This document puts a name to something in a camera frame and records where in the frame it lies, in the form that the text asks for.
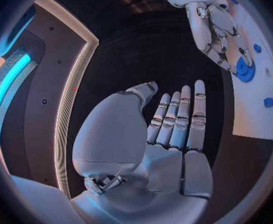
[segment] cyan light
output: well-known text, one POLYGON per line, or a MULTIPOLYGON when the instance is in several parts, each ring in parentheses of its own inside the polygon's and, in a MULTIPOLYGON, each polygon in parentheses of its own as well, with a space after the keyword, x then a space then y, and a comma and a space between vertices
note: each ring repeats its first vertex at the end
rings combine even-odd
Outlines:
POLYGON ((1 101, 9 89, 12 82, 15 80, 17 75, 22 71, 22 69, 31 61, 31 58, 29 55, 25 54, 23 57, 21 57, 14 66, 8 71, 6 76, 3 78, 1 84, 0 84, 0 104, 1 101))

